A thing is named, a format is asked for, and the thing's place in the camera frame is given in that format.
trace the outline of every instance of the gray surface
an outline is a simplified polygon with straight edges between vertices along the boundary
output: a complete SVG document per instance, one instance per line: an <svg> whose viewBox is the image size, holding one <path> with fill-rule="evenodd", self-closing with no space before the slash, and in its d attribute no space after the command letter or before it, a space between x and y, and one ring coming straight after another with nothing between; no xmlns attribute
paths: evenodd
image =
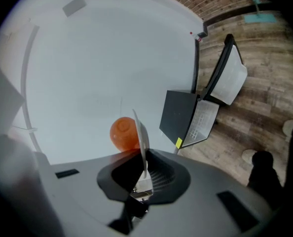
<svg viewBox="0 0 293 237"><path fill-rule="evenodd" d="M238 235L241 231L217 197L223 191L231 191L259 221L270 217L271 210L263 198L220 169L181 156L161 154L184 165L191 175L191 184L174 204L151 206L132 235Z"/></svg>
<svg viewBox="0 0 293 237"><path fill-rule="evenodd" d="M73 0L65 5L62 9L67 17L86 6L84 0Z"/></svg>
<svg viewBox="0 0 293 237"><path fill-rule="evenodd" d="M188 190L174 203L153 205L149 213L132 231L131 236L203 236L223 237L241 233L229 216L217 193L231 191L260 222L271 215L263 198L218 168L161 152L184 165L191 175ZM121 213L121 203L106 199L97 185L98 171L117 157L54 165L55 171L75 168L79 174L60 179L78 204L102 223L108 223Z"/></svg>
<svg viewBox="0 0 293 237"><path fill-rule="evenodd" d="M34 236L64 236L40 182L35 154L4 135L0 136L0 194Z"/></svg>
<svg viewBox="0 0 293 237"><path fill-rule="evenodd" d="M0 135L6 134L24 103L24 98L0 70Z"/></svg>
<svg viewBox="0 0 293 237"><path fill-rule="evenodd" d="M56 177L52 166L50 166L44 154L36 153L36 156L40 180L49 201L59 217L66 237L122 236L117 231L100 224L96 218L92 217L86 209L78 204L79 201L75 200L75 196L71 195L71 190L67 189L67 186ZM90 186L94 180L95 178L92 178L86 185ZM101 210L104 210L104 208L97 208L96 213L100 214Z"/></svg>
<svg viewBox="0 0 293 237"><path fill-rule="evenodd" d="M109 224L118 219L123 210L123 203L109 200L97 184L98 172L108 164L112 157L52 165L54 172L77 169L79 174L59 179L70 195L91 216Z"/></svg>
<svg viewBox="0 0 293 237"><path fill-rule="evenodd" d="M179 151L179 149L178 148L175 148L173 154L177 155L178 154L178 151Z"/></svg>

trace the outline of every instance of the wooden floor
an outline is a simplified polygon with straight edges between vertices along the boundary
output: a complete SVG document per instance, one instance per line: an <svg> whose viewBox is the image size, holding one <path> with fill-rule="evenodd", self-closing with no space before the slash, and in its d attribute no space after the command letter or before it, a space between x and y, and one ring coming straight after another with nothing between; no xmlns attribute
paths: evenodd
<svg viewBox="0 0 293 237"><path fill-rule="evenodd" d="M277 23L244 22L243 15L208 28L200 43L197 91L206 86L229 33L234 35L248 77L231 106L221 107L209 138L179 155L217 166L246 185L252 166L245 149L267 150L284 184L289 140L282 132L293 119L293 33L278 12Z"/></svg>

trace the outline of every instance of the person's leg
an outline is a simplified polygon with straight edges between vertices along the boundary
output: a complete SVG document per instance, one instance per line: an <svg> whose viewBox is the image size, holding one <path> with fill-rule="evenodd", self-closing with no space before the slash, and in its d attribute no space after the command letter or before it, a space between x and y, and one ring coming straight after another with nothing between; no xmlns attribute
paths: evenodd
<svg viewBox="0 0 293 237"><path fill-rule="evenodd" d="M281 204L282 186L276 171L273 169L273 156L270 152L259 151L252 158L253 169L249 178L248 187L260 194L276 209Z"/></svg>

